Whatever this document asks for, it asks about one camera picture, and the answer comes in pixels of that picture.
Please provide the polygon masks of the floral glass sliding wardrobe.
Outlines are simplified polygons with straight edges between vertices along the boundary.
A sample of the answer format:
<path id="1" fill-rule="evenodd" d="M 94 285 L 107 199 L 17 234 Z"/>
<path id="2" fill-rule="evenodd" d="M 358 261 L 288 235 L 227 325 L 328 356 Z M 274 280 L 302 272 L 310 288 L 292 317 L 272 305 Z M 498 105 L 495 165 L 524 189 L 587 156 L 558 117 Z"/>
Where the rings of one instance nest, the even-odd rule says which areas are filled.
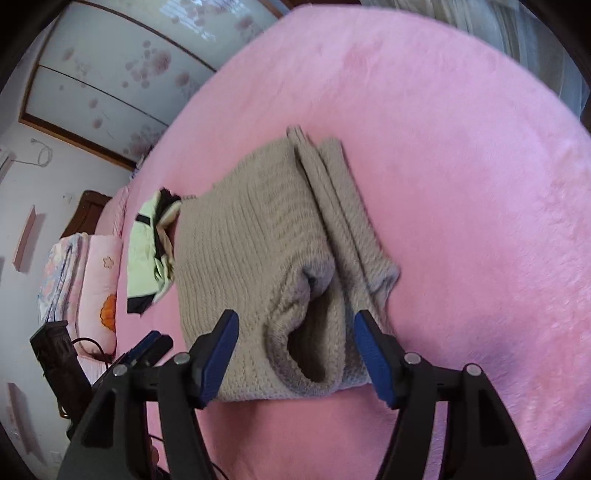
<path id="1" fill-rule="evenodd" d="M 52 23 L 20 120 L 132 169 L 280 1 L 72 1 Z"/>

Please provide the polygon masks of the pink bed sheet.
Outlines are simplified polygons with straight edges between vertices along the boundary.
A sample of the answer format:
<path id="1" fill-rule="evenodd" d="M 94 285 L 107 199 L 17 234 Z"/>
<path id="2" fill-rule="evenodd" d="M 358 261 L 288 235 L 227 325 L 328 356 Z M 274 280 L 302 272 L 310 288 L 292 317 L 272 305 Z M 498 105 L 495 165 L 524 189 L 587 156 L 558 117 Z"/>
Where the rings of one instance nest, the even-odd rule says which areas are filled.
<path id="1" fill-rule="evenodd" d="M 590 137 L 543 83 L 478 39 L 363 7 L 297 8 L 194 94 L 131 181 L 199 195 L 298 126 L 337 137 L 401 276 L 394 334 L 479 364 L 536 475 L 590 426 Z"/>

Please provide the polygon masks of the brown wooden headboard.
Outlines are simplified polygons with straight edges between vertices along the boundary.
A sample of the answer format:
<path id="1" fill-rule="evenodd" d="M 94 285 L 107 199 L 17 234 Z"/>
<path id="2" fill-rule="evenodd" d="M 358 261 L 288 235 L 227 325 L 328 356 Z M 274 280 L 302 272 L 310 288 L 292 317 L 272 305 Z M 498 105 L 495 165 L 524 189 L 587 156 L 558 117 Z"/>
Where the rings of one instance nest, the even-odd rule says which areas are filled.
<path id="1" fill-rule="evenodd" d="M 74 215 L 61 234 L 61 238 L 66 238 L 76 233 L 94 234 L 100 215 L 110 200 L 110 196 L 99 192 L 92 190 L 84 191 Z"/>

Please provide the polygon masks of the folded floral quilt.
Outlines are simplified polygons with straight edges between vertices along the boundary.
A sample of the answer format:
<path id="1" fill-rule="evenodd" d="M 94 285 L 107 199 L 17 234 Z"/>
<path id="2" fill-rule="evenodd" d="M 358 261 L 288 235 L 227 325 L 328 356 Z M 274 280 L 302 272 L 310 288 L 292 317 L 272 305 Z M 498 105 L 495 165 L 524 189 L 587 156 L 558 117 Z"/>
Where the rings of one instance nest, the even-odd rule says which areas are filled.
<path id="1" fill-rule="evenodd" d="M 76 233 L 52 246 L 37 295 L 40 323 L 74 324 L 89 250 L 89 235 Z"/>

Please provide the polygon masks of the green black folded garment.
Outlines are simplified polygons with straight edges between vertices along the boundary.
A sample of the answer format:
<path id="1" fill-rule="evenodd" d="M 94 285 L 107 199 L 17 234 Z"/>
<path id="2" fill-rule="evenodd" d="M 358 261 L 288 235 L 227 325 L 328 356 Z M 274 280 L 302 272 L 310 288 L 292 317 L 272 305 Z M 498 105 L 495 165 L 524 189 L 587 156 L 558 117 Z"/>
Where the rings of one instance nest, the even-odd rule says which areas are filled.
<path id="1" fill-rule="evenodd" d="M 135 215 L 128 241 L 126 311 L 142 315 L 174 281 L 173 245 L 168 230 L 180 213 L 181 198 L 162 188 Z"/>

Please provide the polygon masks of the white lace covered furniture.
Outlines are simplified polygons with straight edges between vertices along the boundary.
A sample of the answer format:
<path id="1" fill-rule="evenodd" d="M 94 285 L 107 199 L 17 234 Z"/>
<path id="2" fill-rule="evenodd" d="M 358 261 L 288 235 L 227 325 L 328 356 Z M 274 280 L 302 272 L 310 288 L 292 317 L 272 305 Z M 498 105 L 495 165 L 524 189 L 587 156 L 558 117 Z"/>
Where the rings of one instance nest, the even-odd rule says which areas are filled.
<path id="1" fill-rule="evenodd" d="M 411 12 L 473 35 L 512 57 L 580 117 L 590 95 L 572 57 L 551 30 L 518 1 L 368 0 L 363 6 Z"/>

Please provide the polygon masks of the pink cartoon pillow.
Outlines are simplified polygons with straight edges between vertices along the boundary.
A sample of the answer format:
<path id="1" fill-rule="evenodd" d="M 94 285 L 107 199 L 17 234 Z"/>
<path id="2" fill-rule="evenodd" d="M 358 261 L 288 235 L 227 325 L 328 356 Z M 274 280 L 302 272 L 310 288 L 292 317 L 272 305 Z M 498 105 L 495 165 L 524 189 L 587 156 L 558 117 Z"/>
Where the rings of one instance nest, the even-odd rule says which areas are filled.
<path id="1" fill-rule="evenodd" d="M 122 239 L 92 235 L 82 283 L 77 331 L 97 342 L 106 356 L 116 350 L 115 313 Z"/>

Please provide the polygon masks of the grey knit cardigan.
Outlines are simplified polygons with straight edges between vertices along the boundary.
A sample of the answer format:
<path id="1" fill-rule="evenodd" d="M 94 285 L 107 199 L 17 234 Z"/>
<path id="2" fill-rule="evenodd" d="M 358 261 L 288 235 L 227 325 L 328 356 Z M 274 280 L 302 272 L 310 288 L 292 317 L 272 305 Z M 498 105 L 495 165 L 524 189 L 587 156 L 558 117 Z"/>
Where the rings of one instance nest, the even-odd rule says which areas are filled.
<path id="1" fill-rule="evenodd" d="M 383 320 L 400 270 L 382 248 L 342 143 L 294 127 L 185 198 L 174 279 L 186 343 L 238 314 L 225 402 L 325 397 L 366 385 L 356 312 Z"/>

